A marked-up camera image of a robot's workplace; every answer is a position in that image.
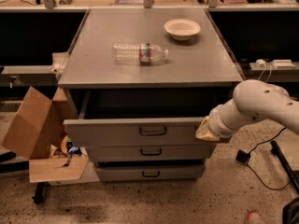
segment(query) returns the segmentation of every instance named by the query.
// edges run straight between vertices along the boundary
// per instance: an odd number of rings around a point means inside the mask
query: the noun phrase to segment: bottle
[[[116,42],[112,46],[112,56],[117,63],[150,65],[167,58],[168,49],[150,43]]]

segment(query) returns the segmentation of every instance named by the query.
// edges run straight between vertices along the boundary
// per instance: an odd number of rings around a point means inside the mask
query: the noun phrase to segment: bowl
[[[187,41],[200,32],[200,25],[187,19],[173,19],[164,25],[164,29],[177,41]]]

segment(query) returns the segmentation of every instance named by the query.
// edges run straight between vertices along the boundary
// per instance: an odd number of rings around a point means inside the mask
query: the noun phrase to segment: speckled floor
[[[0,141],[14,116],[14,104],[0,105]],[[197,181],[88,183],[48,187],[45,202],[34,204],[36,186],[28,171],[0,174],[0,223],[203,223],[242,224],[258,210],[267,224],[282,223],[282,208],[298,195],[292,185],[267,189],[235,160],[273,137],[281,126],[266,120],[244,127],[229,144],[219,144]],[[298,137],[285,131],[276,139],[292,168],[299,166]],[[269,144],[252,153],[249,164],[273,188],[288,182]]]

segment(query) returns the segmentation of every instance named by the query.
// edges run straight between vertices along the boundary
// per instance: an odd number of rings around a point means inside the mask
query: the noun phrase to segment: gray countertop
[[[199,35],[178,42],[164,30],[172,19],[201,26]],[[114,42],[150,42],[169,50],[165,63],[117,64]],[[69,58],[59,86],[67,89],[201,87],[239,82],[225,47],[200,7],[92,8]]]

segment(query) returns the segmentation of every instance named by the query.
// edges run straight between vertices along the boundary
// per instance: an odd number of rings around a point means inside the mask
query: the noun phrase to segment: power adapter
[[[247,152],[244,152],[243,150],[239,149],[236,155],[236,159],[243,163],[243,164],[247,164],[249,162],[251,155]]]

